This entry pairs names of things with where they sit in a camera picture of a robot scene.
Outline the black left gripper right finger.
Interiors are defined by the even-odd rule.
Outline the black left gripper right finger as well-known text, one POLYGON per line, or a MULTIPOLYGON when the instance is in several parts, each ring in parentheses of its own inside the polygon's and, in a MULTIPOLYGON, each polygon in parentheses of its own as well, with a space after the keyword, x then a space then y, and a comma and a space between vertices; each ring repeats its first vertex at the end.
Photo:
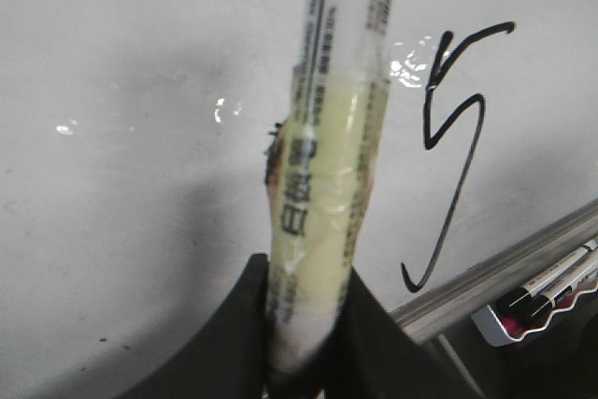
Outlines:
POLYGON ((356 271, 323 348, 294 375, 268 372, 272 398, 478 398, 392 320, 356 271))

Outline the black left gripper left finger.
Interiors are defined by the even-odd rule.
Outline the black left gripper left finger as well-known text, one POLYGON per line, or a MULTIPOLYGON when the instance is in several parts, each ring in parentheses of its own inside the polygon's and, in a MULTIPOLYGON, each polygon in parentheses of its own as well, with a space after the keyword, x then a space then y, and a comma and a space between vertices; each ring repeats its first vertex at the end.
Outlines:
POLYGON ((261 398, 267 256, 249 257, 211 318, 122 398, 261 398))

